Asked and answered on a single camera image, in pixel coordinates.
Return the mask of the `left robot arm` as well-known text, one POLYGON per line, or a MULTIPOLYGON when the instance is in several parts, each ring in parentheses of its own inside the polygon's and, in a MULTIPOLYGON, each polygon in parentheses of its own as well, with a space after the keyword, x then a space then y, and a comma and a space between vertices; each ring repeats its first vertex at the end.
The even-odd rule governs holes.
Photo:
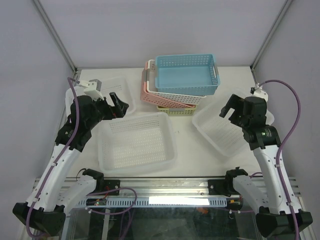
POLYGON ((61 187, 75 160, 92 137, 92 129, 101 121, 123 118, 129 104, 121 101, 115 92, 110 94, 113 105, 105 97, 97 100, 88 95, 74 98, 66 123, 58 131, 52 158, 40 181, 25 202, 17 202, 13 214, 39 235, 28 232, 31 238, 53 237, 63 228, 67 213, 88 194, 100 194, 105 188, 103 173, 87 169, 79 182, 64 194, 61 187))

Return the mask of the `blue perforated basket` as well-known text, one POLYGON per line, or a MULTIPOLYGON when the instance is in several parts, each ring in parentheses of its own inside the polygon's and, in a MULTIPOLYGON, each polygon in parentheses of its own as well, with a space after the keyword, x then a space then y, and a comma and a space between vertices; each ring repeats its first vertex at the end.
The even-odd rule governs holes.
POLYGON ((159 92, 214 95, 220 76, 213 54, 159 55, 155 58, 155 87, 159 92))

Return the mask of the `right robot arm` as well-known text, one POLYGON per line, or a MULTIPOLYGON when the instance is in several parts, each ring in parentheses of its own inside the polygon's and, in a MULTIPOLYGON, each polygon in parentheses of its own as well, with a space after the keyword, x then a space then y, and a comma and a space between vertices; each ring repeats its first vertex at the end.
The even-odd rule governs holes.
POLYGON ((239 167, 226 172, 220 193, 239 194, 247 200, 263 237, 292 235, 299 239, 299 233, 313 223, 313 218, 302 209, 291 187, 282 158, 282 142, 276 128, 266 123, 266 100, 232 94, 220 117, 224 118, 230 109, 233 113, 229 121, 242 129, 243 138, 259 164, 266 193, 239 167))

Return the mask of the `pink perforated basket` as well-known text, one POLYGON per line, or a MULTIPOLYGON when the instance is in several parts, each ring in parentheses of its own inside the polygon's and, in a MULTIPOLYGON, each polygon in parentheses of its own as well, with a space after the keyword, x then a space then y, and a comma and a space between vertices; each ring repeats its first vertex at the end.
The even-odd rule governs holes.
POLYGON ((140 100, 150 103, 152 105, 160 106, 163 108, 194 108, 195 105, 188 105, 167 98, 163 98, 147 92, 147 67, 148 62, 145 62, 144 69, 141 75, 141 91, 140 100))

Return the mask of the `cream white perforated basket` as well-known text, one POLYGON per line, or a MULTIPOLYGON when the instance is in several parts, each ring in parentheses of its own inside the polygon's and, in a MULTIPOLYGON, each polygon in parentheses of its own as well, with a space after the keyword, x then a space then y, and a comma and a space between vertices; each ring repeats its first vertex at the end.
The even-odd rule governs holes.
POLYGON ((150 59, 147 61, 146 69, 149 70, 149 73, 147 74, 147 80, 146 80, 146 91, 152 95, 169 99, 169 100, 186 104, 186 105, 199 105, 200 102, 206 98, 206 96, 158 92, 158 90, 155 87, 156 65, 155 65, 154 59, 150 59))

